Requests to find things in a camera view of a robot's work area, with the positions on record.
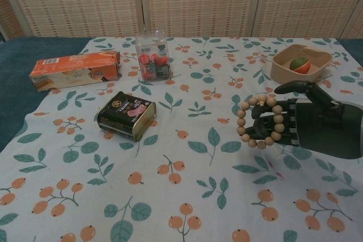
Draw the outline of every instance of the black can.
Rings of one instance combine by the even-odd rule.
[[[99,111],[97,123],[101,129],[113,130],[139,141],[156,113],[155,102],[120,91]]]

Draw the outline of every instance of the wooden bead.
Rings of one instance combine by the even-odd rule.
[[[265,141],[258,141],[257,142],[257,147],[261,150],[264,150],[266,148],[266,144]]]
[[[254,140],[254,139],[250,139],[250,140],[248,141],[248,146],[249,146],[249,147],[256,147],[256,146],[257,146],[256,140]]]
[[[239,135],[244,135],[246,133],[246,129],[244,127],[238,127],[237,128],[237,133]]]
[[[246,124],[246,120],[244,118],[239,118],[237,120],[237,124],[238,124],[238,126],[243,127]]]
[[[271,138],[274,140],[274,141],[278,141],[281,139],[281,134],[276,132],[276,131],[273,131],[271,133]]]
[[[281,114],[282,113],[282,107],[280,105],[276,105],[272,108],[272,111],[274,114]]]
[[[237,116],[238,116],[239,118],[243,118],[243,117],[245,117],[245,116],[246,116],[246,111],[244,111],[244,110],[238,110],[238,111],[237,111]]]
[[[265,102],[267,100],[267,97],[264,94],[260,94],[257,99],[259,101],[259,105],[260,106],[263,106],[263,105],[265,105]]]
[[[258,100],[256,97],[252,97],[248,100],[248,103],[251,105],[251,106],[255,106],[257,104]]]
[[[250,108],[250,104],[248,102],[243,102],[240,107],[242,110],[247,111]]]
[[[266,104],[270,107],[273,107],[277,104],[277,101],[274,97],[269,97],[266,101]]]
[[[284,124],[276,124],[275,125],[275,131],[277,131],[278,133],[282,133],[284,130],[285,130]]]
[[[245,133],[244,135],[242,135],[242,136],[240,137],[240,139],[241,139],[244,143],[247,143],[247,142],[250,140],[250,136],[249,136],[247,133]]]
[[[283,115],[278,114],[278,115],[273,116],[273,122],[275,122],[276,124],[284,122]]]
[[[274,144],[274,140],[269,136],[265,138],[265,144],[267,146],[272,146]]]

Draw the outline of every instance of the tablecloth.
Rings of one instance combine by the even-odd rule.
[[[142,80],[134,37],[92,39],[82,53],[120,51],[121,78],[51,91],[26,116],[0,154],[0,241],[361,241],[361,159],[236,133],[252,95],[303,97],[269,76],[292,44],[330,52],[319,85],[362,103],[363,68],[335,39],[169,38],[159,82]],[[157,104],[139,142],[97,126],[118,91]]]

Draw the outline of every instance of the cardboard box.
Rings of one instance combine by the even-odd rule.
[[[107,51],[37,61],[29,77],[38,91],[119,79],[120,52]]]

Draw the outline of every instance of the robotic hand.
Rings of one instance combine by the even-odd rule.
[[[344,159],[363,156],[363,107],[349,102],[336,101],[316,83],[295,80],[275,89],[276,94],[298,92],[308,99],[278,101],[282,106],[285,129],[281,139],[283,145],[299,146]],[[252,109],[255,120],[246,128],[251,138],[265,139],[274,128],[272,107],[264,104]]]

